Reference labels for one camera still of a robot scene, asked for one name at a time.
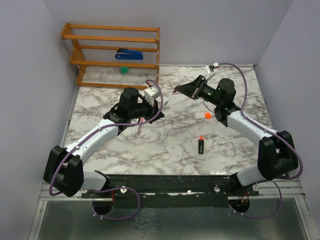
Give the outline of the pink highlighter pen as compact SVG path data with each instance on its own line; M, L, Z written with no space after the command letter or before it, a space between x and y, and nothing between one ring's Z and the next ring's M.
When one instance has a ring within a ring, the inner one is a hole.
M143 118L139 118L138 123L142 123L143 121L144 121ZM139 124L138 129L137 129L137 133L136 133L137 136L139 136L141 134L141 130L142 130L142 125Z

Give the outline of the white green-tipped pen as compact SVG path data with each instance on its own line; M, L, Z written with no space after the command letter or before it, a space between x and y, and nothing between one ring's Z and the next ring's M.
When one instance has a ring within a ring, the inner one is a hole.
M170 100L172 99L172 97L174 96L174 92L171 93L171 95L168 97L168 99L165 101L165 103L163 104L163 108L165 108L168 103L170 102Z

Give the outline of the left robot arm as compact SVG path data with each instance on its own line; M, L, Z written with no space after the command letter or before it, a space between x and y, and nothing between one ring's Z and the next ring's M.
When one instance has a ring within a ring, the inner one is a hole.
M85 163L108 141L133 127L132 120L144 119L137 123L142 125L163 118L163 105L156 100L162 97L159 86L146 88L144 94L136 88L126 87L119 102L97 126L66 147L53 147L43 175L44 181L49 184L49 194L72 197L80 190L92 190L97 196L106 197L111 190L107 177L97 171L85 172Z

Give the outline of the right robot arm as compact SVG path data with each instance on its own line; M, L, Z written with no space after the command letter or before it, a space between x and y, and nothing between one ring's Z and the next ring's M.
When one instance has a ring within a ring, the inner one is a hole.
M231 79L223 78L217 88L212 88L205 77L199 75L194 81L178 85L174 90L190 99L201 98L215 105L214 115L218 122L239 132L258 147L257 163L233 174L229 189L234 195L242 195L248 185L280 178L298 168L291 134L277 132L245 116L234 103L236 89Z

